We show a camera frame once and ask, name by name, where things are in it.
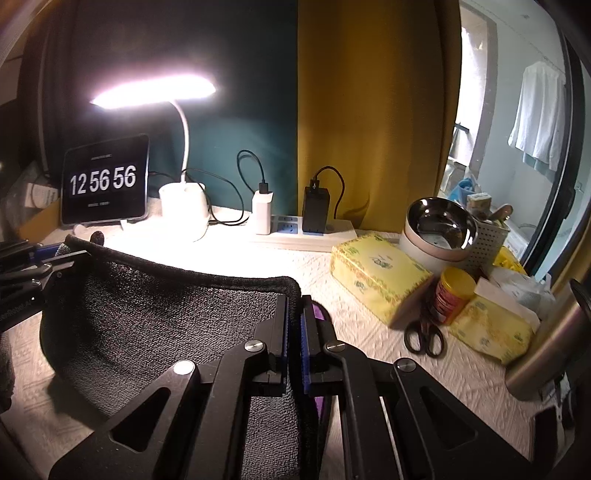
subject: white lamp arm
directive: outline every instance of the white lamp arm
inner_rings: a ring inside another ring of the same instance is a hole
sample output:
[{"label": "white lamp arm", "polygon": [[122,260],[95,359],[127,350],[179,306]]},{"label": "white lamp arm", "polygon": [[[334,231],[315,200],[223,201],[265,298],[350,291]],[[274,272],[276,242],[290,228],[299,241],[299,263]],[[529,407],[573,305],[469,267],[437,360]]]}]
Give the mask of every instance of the white lamp arm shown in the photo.
[{"label": "white lamp arm", "polygon": [[183,166],[181,168],[181,183],[185,183],[185,176],[187,168],[187,163],[189,162],[189,124],[187,123],[187,117],[185,116],[183,109],[177,103],[176,100],[169,100],[170,104],[177,109],[178,114],[181,116],[181,122],[183,123],[183,132],[184,132],[184,153],[183,153]]}]

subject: white lamp base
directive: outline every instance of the white lamp base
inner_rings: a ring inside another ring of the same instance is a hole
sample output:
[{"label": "white lamp base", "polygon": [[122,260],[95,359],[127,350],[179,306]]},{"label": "white lamp base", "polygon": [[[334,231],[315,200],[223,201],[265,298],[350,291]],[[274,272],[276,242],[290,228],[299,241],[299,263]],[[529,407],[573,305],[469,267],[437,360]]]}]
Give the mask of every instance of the white lamp base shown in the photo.
[{"label": "white lamp base", "polygon": [[199,184],[167,183],[159,192],[162,216],[173,235],[188,242],[195,242],[205,235],[209,209]]}]

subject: clock display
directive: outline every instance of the clock display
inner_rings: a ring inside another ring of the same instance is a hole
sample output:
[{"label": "clock display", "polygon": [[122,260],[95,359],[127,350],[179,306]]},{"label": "clock display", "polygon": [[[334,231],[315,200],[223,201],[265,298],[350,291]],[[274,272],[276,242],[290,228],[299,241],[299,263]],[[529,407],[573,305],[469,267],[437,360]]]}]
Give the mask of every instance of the clock display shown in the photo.
[{"label": "clock display", "polygon": [[66,153],[61,185],[65,225],[143,218],[148,137],[110,140]]},{"label": "clock display", "polygon": [[105,168],[103,170],[94,170],[90,172],[90,177],[86,172],[79,174],[74,173],[70,178],[70,185],[72,189],[70,194],[86,195],[96,192],[105,192],[111,188],[118,190],[120,188],[131,188],[135,185],[135,172],[137,168],[135,165],[127,165],[123,167],[115,167],[111,176],[111,170]]}]

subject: white shirt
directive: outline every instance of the white shirt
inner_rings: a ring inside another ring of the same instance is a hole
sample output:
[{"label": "white shirt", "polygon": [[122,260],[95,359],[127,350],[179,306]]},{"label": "white shirt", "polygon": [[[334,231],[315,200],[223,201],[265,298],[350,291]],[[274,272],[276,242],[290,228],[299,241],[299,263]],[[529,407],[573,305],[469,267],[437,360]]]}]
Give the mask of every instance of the white shirt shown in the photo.
[{"label": "white shirt", "polygon": [[523,72],[509,146],[519,148],[556,171],[563,134],[563,76],[543,61],[537,61]]}]

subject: metal screw head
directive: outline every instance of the metal screw head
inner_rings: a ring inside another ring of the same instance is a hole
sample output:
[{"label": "metal screw head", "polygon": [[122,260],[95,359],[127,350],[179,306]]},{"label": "metal screw head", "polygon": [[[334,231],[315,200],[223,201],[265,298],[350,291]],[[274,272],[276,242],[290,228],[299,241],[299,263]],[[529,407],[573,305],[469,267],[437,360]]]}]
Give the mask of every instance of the metal screw head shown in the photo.
[{"label": "metal screw head", "polygon": [[195,364],[191,360],[181,360],[173,366],[173,371],[177,375],[187,375],[195,370]]},{"label": "metal screw head", "polygon": [[265,344],[260,340],[249,340],[244,344],[244,350],[247,352],[260,352],[265,348]]},{"label": "metal screw head", "polygon": [[328,351],[330,352],[342,352],[343,350],[345,350],[345,346],[346,344],[344,342],[341,342],[340,340],[331,340],[330,342],[327,342],[325,347]]},{"label": "metal screw head", "polygon": [[401,358],[396,362],[396,367],[402,372],[414,372],[414,369],[417,367],[417,364],[414,360],[410,358]]}]

